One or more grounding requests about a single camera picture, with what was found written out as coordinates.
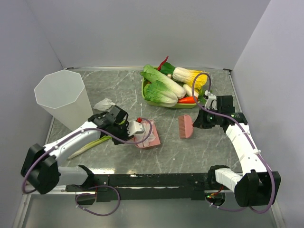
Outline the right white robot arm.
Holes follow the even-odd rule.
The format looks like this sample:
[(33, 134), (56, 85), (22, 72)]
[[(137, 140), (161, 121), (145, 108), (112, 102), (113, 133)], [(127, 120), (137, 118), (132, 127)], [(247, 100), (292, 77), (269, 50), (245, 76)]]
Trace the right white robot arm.
[(235, 111), (233, 97), (230, 95), (215, 96), (208, 92), (205, 98), (207, 101), (200, 109), (193, 127), (221, 127), (230, 139), (242, 168), (242, 174), (239, 175), (228, 166), (212, 166), (208, 171), (208, 185), (212, 189), (223, 185), (234, 192), (240, 207), (273, 205), (281, 176), (272, 171), (261, 158), (244, 114)]

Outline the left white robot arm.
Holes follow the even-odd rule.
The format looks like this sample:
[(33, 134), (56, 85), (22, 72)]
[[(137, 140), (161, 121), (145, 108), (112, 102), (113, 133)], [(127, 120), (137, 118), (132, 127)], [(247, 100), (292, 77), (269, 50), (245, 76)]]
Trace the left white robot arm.
[(94, 174), (84, 165), (61, 167), (71, 155), (103, 136), (111, 136), (114, 144), (124, 144), (143, 130), (140, 123), (128, 121), (128, 113), (118, 106), (109, 112), (94, 114), (79, 128), (61, 139), (28, 150), (21, 168), (24, 182), (34, 190), (46, 194), (60, 185), (77, 185), (83, 191), (92, 189)]

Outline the pink plastic dustpan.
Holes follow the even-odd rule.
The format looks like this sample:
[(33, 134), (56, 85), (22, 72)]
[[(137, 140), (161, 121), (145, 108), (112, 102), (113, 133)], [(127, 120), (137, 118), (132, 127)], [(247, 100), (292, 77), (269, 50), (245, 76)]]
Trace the pink plastic dustpan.
[[(139, 149), (149, 149), (151, 147), (154, 147), (154, 146), (157, 146), (157, 145), (161, 144), (158, 133), (157, 133), (157, 130), (156, 130), (156, 127), (155, 127), (154, 120), (149, 120), (149, 121), (152, 124), (151, 134), (149, 135), (149, 137), (144, 142), (135, 145), (135, 147), (137, 147)], [(150, 124), (147, 121), (142, 121), (141, 124), (143, 125), (145, 131), (144, 131), (144, 133), (139, 133), (139, 134), (134, 135), (134, 141), (135, 142), (141, 141), (149, 133)]]

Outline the pink hand brush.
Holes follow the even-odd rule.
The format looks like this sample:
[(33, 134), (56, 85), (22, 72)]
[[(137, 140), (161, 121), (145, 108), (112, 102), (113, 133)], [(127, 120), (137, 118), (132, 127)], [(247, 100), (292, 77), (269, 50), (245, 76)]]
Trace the pink hand brush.
[(192, 118), (188, 115), (178, 116), (179, 137), (181, 139), (190, 138), (193, 134)]

